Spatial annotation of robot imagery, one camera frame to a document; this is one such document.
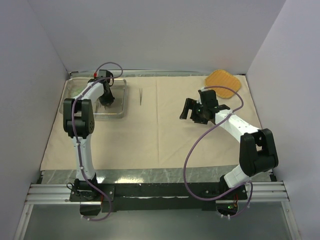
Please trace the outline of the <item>orange woven bamboo tray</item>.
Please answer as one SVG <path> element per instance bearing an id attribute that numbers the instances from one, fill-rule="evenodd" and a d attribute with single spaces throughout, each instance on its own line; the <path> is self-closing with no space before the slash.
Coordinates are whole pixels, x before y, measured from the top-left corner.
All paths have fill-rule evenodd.
<path id="1" fill-rule="evenodd" d="M 218 69 L 205 78 L 204 86 L 223 86 L 237 93 L 241 89 L 242 84 L 234 75 L 223 69 Z M 222 99 L 230 99 L 235 95 L 233 91 L 225 88 L 214 87 L 212 89 L 216 92 L 216 95 Z"/>

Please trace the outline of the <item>gauze packet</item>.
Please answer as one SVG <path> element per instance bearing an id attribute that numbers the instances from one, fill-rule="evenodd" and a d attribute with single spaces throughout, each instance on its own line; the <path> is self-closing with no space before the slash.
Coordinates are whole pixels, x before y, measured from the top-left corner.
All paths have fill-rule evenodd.
<path id="1" fill-rule="evenodd" d="M 76 96 L 78 96 L 82 91 L 83 91 L 83 87 L 73 87 L 69 90 L 69 97 L 70 98 L 74 98 Z"/>

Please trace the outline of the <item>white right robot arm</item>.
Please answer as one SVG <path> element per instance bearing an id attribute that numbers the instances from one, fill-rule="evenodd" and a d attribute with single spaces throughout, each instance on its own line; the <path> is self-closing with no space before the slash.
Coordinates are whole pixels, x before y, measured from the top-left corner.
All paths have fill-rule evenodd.
<path id="1" fill-rule="evenodd" d="M 232 198 L 237 187 L 252 177 L 276 168 L 279 165 L 274 136 L 268 128 L 259 129 L 236 115 L 236 111 L 225 104 L 219 104 L 213 89 L 199 90 L 199 99 L 185 100 L 181 120 L 190 118 L 196 124 L 214 126 L 201 135 L 221 127 L 239 142 L 238 165 L 219 180 L 219 195 L 224 199 Z"/>

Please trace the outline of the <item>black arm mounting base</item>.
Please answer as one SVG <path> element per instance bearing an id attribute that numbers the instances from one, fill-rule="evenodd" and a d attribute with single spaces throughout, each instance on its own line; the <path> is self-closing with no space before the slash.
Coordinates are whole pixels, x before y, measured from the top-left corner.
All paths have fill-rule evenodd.
<path id="1" fill-rule="evenodd" d="M 69 200 L 80 203 L 88 216 L 118 211 L 202 210 L 227 211 L 216 197 L 227 191 L 217 182 L 190 183 L 98 183 L 94 189 L 84 181 L 67 184 Z"/>

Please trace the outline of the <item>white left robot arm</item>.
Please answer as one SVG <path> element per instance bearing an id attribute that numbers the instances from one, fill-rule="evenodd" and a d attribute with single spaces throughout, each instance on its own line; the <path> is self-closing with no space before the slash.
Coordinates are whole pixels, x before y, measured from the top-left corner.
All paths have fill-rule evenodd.
<path id="1" fill-rule="evenodd" d="M 104 70 L 93 74 L 85 88 L 75 97 L 63 101 L 63 129 L 72 139 L 76 155 L 76 180 L 72 191 L 81 193 L 88 201 L 95 200 L 101 190 L 93 167 L 91 137 L 95 129 L 93 103 L 111 105 L 115 98 L 110 90 L 114 75 Z"/>

